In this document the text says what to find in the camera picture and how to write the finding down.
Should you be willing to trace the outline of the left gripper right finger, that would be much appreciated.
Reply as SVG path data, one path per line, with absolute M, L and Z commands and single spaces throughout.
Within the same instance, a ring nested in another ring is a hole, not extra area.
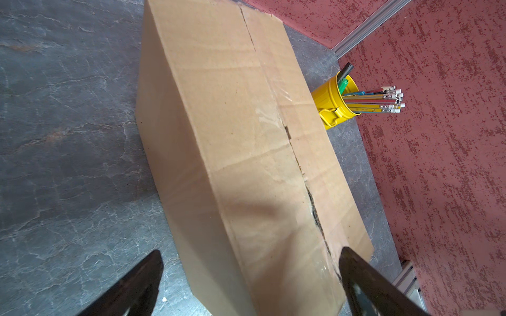
M 342 285 L 352 315 L 427 315 L 350 247 L 339 257 Z

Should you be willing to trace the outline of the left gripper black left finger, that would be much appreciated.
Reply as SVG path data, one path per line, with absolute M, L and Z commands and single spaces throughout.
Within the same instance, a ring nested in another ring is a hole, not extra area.
M 162 255 L 154 250 L 79 314 L 151 315 L 162 275 Z

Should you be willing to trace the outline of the brown cardboard express box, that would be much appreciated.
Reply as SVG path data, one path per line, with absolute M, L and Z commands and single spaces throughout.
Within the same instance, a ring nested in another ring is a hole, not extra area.
M 213 315 L 337 315 L 373 253 L 278 18 L 146 1 L 136 120 L 193 295 Z

